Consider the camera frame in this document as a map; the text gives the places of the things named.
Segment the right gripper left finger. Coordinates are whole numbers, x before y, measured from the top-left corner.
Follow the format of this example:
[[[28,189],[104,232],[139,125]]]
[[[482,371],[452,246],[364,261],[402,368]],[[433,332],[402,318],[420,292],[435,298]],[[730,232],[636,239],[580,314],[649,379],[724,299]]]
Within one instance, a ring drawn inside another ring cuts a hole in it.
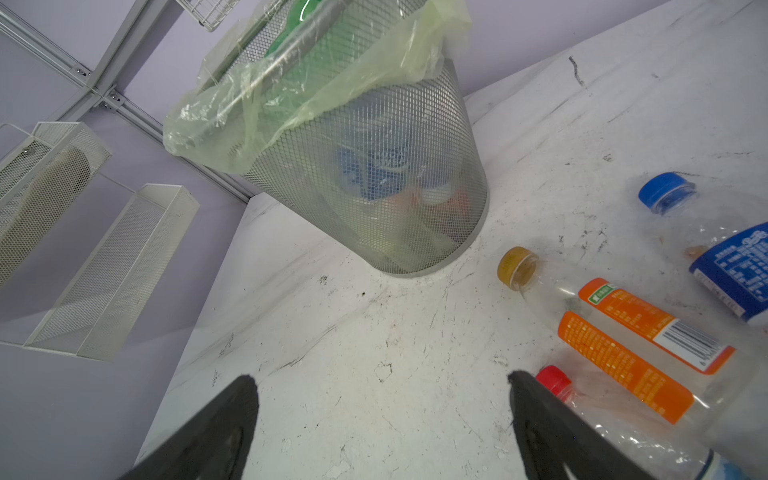
[[[124,479],[240,479],[255,435],[258,387],[241,375]]]

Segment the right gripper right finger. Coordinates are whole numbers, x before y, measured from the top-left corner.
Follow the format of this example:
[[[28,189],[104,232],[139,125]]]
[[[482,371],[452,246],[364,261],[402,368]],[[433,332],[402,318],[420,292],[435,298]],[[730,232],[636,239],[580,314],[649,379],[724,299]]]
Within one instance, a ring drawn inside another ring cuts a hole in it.
[[[512,426],[529,479],[649,479],[530,373],[509,373]]]

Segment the orange label bottle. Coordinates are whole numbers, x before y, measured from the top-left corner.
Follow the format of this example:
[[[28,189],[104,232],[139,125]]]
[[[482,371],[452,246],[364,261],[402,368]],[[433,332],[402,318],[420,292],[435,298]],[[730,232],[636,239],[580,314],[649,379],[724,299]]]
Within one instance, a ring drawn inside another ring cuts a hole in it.
[[[758,372],[746,353],[579,266],[516,246],[497,276],[560,340],[671,426],[705,430]]]

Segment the red label crushed bottle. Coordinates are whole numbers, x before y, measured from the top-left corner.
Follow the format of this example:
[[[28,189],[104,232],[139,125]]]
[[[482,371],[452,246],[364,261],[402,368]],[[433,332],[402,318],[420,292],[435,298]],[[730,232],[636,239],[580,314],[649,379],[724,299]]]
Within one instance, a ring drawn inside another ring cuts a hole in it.
[[[605,440],[656,479],[746,479],[735,463],[697,438],[676,433],[602,372],[568,375],[549,365],[536,380]]]

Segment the blue cap bottle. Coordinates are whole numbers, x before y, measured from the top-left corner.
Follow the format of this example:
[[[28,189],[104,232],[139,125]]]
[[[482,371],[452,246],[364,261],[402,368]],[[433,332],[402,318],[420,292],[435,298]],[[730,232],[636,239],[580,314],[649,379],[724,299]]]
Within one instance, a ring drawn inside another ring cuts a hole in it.
[[[653,247],[688,273],[735,317],[767,324],[767,200],[698,186],[675,172],[639,189]]]

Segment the green soda bottle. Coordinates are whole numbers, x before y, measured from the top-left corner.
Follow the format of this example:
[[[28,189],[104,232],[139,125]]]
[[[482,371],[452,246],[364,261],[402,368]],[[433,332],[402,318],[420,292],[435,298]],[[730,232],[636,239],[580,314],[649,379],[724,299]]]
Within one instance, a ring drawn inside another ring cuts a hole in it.
[[[333,24],[335,5],[331,0],[294,1],[283,30],[268,47],[264,58],[289,62],[308,54]]]

